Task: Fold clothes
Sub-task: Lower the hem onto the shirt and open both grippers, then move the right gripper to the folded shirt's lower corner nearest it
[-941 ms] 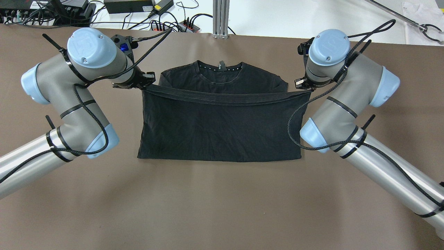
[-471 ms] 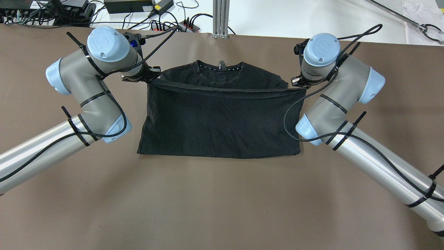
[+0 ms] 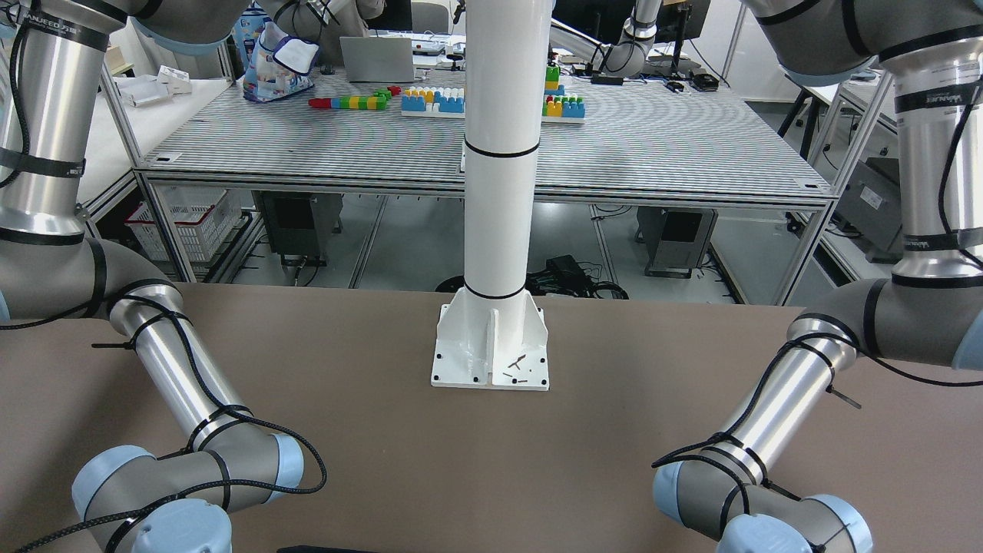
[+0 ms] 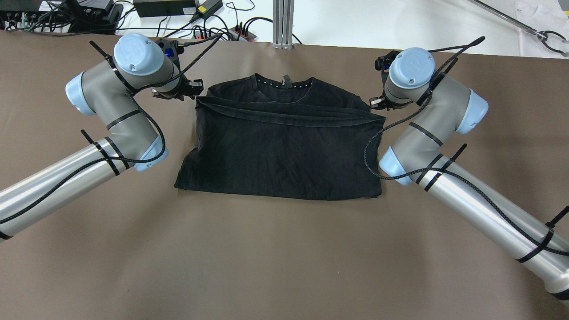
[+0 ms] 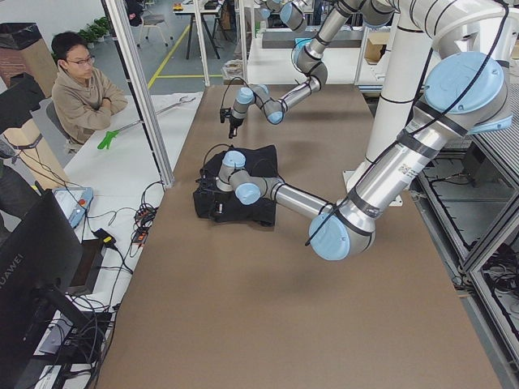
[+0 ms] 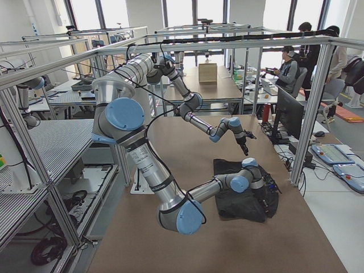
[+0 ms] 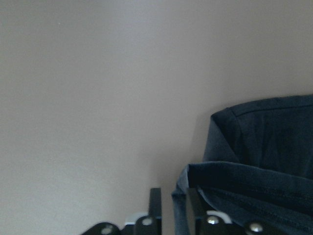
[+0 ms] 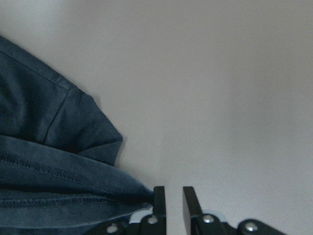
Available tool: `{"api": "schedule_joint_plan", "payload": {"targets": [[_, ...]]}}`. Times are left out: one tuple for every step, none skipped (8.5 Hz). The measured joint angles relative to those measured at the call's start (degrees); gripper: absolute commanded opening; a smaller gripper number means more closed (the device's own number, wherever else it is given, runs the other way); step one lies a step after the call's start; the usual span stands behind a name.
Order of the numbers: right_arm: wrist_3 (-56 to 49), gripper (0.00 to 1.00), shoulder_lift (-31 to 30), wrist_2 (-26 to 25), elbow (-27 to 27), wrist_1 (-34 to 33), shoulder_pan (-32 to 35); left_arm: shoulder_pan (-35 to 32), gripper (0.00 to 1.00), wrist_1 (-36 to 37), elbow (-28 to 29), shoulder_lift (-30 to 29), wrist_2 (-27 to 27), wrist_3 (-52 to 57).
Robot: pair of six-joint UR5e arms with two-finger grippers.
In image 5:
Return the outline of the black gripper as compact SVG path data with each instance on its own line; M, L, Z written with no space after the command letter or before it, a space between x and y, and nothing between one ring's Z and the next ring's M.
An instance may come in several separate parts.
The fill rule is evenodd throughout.
M217 177L203 175L196 180L196 183L198 184L198 188L195 192L198 195L214 195L220 192L220 189L217 187Z
M229 139L238 136L238 128L242 125L242 119L234 116L229 117Z

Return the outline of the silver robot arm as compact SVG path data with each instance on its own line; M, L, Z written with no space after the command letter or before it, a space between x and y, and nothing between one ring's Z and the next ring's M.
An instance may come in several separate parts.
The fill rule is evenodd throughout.
M360 13L367 26L381 28L388 23L394 11L394 7L384 1L335 2L317 33L293 48L292 64L305 80L278 99L270 95L265 85L245 84L238 90L232 107L220 109L220 120L229 121L229 137L237 136L251 105L256 105L269 123L277 125L290 108L319 92L328 80L328 68L322 61L324 51L351 15Z
M304 82L280 98L264 85L239 89L233 106L220 111L230 135L253 105L276 125L320 91L328 78L324 51L355 13L371 28L398 16L375 116L377 122L389 118L394 128L388 135L371 134L366 159L342 201L330 203L280 177L255 176L235 150L225 154L216 178L219 191L243 205L266 198L309 217L307 242L331 261L371 246L376 220L447 142L513 123L508 68L518 32L516 7L502 1L338 1L314 37L294 51Z

